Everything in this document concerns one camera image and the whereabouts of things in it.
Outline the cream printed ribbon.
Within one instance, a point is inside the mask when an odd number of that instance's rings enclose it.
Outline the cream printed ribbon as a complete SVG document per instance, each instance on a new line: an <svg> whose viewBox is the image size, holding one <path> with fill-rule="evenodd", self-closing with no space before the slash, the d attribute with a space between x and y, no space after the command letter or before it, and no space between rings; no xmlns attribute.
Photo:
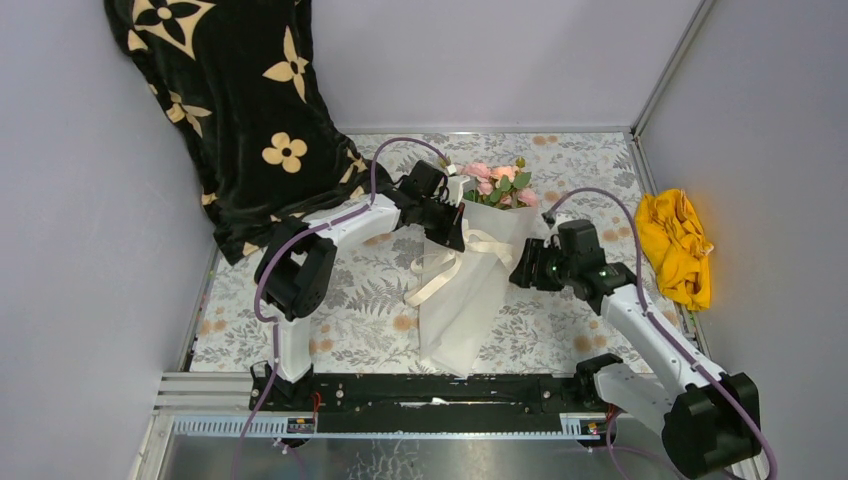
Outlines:
<svg viewBox="0 0 848 480"><path fill-rule="evenodd" d="M468 220L462 221L462 238L466 253L481 253L495 255L505 266L513 263L512 245L498 241L494 236L481 230L471 228ZM443 253L424 254L415 258L410 270L423 276L425 273L436 272L437 275L429 281L422 281L419 286L404 294L406 304L418 307L432 297L437 291L449 284L461 269L463 253L448 249Z"/></svg>

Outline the pink fake flower bouquet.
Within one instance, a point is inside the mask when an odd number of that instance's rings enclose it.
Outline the pink fake flower bouquet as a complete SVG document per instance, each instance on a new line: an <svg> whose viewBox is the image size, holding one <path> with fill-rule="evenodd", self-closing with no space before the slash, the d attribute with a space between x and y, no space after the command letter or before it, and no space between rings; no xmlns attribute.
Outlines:
<svg viewBox="0 0 848 480"><path fill-rule="evenodd" d="M451 164L472 178L472 187L465 193L462 202L499 210L538 206L538 196L532 189L532 173L527 169L524 157L517 157L512 163L501 166L489 166L482 162L458 166L450 160L442 159L440 167L446 175L446 167Z"/></svg>

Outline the white translucent wrapping paper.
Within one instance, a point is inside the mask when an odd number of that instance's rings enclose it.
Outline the white translucent wrapping paper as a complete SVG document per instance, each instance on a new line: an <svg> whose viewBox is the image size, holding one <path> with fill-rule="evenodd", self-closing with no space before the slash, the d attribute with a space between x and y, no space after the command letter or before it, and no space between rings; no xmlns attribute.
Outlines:
<svg viewBox="0 0 848 480"><path fill-rule="evenodd" d="M496 314L504 305L508 277L517 266L537 219L537 207L499 210L470 202L465 205L463 220L468 220L471 228L511 244L513 263L505 267L495 255L466 253L466 247L460 252L463 263L456 277L416 307L419 361L425 367L458 377L472 373ZM429 240L425 242L424 254L447 250ZM419 276L422 282L436 275L431 272Z"/></svg>

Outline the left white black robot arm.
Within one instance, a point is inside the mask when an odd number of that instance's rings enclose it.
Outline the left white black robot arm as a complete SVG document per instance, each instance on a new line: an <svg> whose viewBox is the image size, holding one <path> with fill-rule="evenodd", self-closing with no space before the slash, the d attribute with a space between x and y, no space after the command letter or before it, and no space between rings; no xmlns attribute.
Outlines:
<svg viewBox="0 0 848 480"><path fill-rule="evenodd" d="M254 307L261 321L274 325L268 364L271 395L282 408L296 411L309 401L309 318L326 297L338 251L410 225L437 245L464 251L463 197L470 182L420 161L398 183L374 179L370 196L349 208L276 227L255 272Z"/></svg>

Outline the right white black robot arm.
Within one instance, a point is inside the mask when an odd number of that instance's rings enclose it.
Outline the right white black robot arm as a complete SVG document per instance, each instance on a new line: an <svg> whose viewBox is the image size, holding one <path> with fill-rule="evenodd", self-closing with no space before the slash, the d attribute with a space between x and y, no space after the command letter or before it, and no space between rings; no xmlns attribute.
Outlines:
<svg viewBox="0 0 848 480"><path fill-rule="evenodd" d="M573 396L583 410L612 405L629 413L660 437L672 465L688 479L763 452L753 380L728 374L674 329L637 275L607 261L591 222L567 221L548 239L527 239L509 280L538 291L571 288L651 368L654 377L644 378L614 354L578 363Z"/></svg>

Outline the black blanket with cream flowers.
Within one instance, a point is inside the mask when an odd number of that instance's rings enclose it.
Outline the black blanket with cream flowers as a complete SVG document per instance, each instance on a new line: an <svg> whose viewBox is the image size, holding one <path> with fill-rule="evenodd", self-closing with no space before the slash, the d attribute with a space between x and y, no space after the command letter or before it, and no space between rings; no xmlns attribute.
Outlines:
<svg viewBox="0 0 848 480"><path fill-rule="evenodd" d="M230 264L277 224L365 195L387 172L320 94L308 1L104 3L111 33L182 135Z"/></svg>

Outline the yellow cloth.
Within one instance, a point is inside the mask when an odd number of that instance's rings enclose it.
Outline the yellow cloth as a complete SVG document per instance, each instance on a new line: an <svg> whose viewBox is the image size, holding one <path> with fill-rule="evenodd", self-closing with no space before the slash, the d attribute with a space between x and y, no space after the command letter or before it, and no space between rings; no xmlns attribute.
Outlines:
<svg viewBox="0 0 848 480"><path fill-rule="evenodd" d="M714 245L689 196L681 189L644 195L635 224L660 293L690 311L709 309Z"/></svg>

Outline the floral patterned table mat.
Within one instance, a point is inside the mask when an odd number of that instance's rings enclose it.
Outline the floral patterned table mat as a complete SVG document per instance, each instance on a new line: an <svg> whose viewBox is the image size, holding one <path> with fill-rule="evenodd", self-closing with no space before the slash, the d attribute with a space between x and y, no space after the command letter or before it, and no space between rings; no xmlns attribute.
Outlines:
<svg viewBox="0 0 848 480"><path fill-rule="evenodd" d="M632 264L635 248L626 213L642 198L642 176L626 133L460 133L358 135L365 155L378 153L393 175L437 152L459 165L491 166L523 158L542 208L592 221L613 262ZM419 320L403 296L416 285L411 262L424 251L421 230L410 227L369 239L338 255L327 296L314 313L309 352L319 372L422 373ZM271 328L253 313L252 255L236 265L220 261L198 320L193 372L243 372L271 354ZM570 290L557 294L510 288L474 368L479 373L573 371L603 353L639 373L648 365L617 330Z"/></svg>

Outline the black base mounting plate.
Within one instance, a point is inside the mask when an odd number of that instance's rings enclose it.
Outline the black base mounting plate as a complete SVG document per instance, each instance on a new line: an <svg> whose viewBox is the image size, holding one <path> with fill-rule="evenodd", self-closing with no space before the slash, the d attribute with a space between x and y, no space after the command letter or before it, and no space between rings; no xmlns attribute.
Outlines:
<svg viewBox="0 0 848 480"><path fill-rule="evenodd" d="M309 373L294 384L252 376L250 407L303 413L320 434L554 434L566 419L600 425L608 404L576 377Z"/></svg>

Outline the aluminium frame rail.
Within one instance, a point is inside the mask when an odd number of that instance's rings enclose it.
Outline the aluminium frame rail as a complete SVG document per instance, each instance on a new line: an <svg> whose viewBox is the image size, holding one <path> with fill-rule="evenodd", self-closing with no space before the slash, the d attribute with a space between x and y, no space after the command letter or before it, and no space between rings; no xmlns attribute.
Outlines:
<svg viewBox="0 0 848 480"><path fill-rule="evenodd" d="M320 434L303 413L250 407L248 373L163 376L140 479L688 479L660 437L612 405L589 433ZM763 452L698 479L766 479Z"/></svg>

